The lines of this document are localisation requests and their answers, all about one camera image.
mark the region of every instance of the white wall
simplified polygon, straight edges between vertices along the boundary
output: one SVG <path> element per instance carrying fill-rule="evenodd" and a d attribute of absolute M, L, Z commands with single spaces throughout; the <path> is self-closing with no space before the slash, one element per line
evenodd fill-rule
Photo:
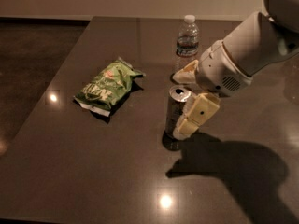
<path fill-rule="evenodd" d="M 244 20 L 263 0 L 0 0 L 0 17 L 90 19 L 92 16 Z"/>

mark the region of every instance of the water bottle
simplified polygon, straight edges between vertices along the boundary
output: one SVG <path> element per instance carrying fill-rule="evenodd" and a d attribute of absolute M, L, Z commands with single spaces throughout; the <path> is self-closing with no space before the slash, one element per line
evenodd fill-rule
<path fill-rule="evenodd" d="M 195 16 L 186 15 L 178 32 L 176 71 L 196 59 L 198 52 L 198 34 L 199 30 L 195 24 Z"/>

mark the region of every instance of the green chip bag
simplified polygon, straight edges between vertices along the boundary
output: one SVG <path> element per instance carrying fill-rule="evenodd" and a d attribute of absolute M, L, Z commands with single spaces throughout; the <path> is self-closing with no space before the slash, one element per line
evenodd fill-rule
<path fill-rule="evenodd" d="M 101 71 L 74 98 L 82 108 L 109 117 L 111 109 L 130 92 L 133 79 L 144 75 L 119 58 Z"/>

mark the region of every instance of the bottle cap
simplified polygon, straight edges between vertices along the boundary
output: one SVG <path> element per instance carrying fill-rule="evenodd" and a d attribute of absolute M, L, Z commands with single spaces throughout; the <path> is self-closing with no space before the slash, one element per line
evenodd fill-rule
<path fill-rule="evenodd" d="M 195 23 L 195 16 L 194 15 L 186 15 L 184 21 L 188 24 Z"/>

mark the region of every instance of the tabletop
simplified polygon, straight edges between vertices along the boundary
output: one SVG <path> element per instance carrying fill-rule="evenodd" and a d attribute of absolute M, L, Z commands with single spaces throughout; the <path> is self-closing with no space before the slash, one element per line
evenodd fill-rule
<path fill-rule="evenodd" d="M 299 60 L 265 67 L 174 148 L 164 128 L 180 23 L 93 18 L 0 159 L 0 218 L 299 223 Z M 197 24 L 200 54 L 239 21 Z M 118 57 L 146 76 L 102 119 L 73 96 Z"/>

